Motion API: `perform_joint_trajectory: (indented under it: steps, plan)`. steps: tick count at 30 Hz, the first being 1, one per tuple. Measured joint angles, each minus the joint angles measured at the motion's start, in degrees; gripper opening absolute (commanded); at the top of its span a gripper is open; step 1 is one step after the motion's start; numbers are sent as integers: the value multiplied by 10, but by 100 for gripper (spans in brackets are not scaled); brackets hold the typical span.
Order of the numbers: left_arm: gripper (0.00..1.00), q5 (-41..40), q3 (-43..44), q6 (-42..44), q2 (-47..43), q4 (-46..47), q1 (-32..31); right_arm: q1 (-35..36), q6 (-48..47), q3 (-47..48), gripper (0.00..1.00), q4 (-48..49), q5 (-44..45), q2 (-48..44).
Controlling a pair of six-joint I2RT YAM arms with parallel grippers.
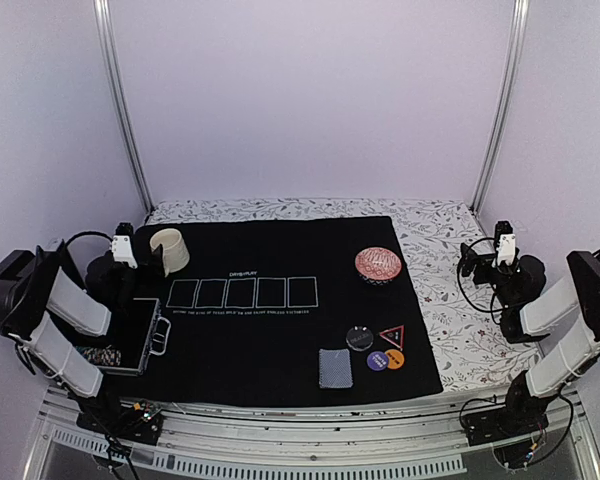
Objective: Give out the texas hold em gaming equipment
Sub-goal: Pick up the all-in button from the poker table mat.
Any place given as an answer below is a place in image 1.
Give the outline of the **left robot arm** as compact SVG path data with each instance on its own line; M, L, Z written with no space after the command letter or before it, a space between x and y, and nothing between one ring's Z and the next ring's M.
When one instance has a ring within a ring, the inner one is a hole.
M153 300L131 293L131 269L104 255L77 279L63 250L14 250L0 262L0 335L56 382L95 398L107 377L140 376L148 363Z

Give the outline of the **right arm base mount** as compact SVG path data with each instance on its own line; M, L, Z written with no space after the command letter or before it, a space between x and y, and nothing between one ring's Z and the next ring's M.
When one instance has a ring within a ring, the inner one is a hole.
M510 470L528 467L536 456L549 425L546 399L505 401L496 398L468 400L460 410L459 422L470 446L493 444L525 436L526 439L496 447L496 461Z

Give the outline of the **black round dealer button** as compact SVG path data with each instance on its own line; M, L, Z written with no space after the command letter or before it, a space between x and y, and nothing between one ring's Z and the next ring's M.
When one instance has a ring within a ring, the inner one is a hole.
M373 333L364 326L351 327L346 333L346 343L354 351L366 351L374 343Z

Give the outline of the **orange big blind button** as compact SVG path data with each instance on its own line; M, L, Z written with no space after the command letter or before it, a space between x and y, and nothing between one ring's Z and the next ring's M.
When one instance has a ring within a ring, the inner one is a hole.
M405 363L404 354L398 349L388 349L384 352L387 357L387 368L390 370L398 370Z

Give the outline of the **purple small blind button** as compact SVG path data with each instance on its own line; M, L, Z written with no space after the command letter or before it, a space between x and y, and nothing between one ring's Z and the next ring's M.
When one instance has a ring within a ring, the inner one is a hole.
M380 372L388 368L389 359L385 352L374 351L367 356L366 364L372 371Z

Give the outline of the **blue playing card deck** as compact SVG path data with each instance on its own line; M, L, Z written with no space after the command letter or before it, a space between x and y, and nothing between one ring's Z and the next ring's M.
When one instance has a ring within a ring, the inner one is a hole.
M348 349L319 350L319 387L321 389L353 387L351 356Z

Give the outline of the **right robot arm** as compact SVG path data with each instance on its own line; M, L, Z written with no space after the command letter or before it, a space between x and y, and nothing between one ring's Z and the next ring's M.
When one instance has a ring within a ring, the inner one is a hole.
M473 442L545 428L549 404L599 359L600 249L572 251L566 261L564 277L533 301L502 312L500 325L507 339L547 340L551 348L512 380L501 407L461 418Z

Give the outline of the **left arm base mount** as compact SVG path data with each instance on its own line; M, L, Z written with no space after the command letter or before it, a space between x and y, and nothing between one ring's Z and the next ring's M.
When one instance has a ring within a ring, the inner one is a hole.
M75 396L80 413L78 427L116 440L129 440L150 446L158 444L164 418L162 409L146 400L124 406L118 397L82 398Z

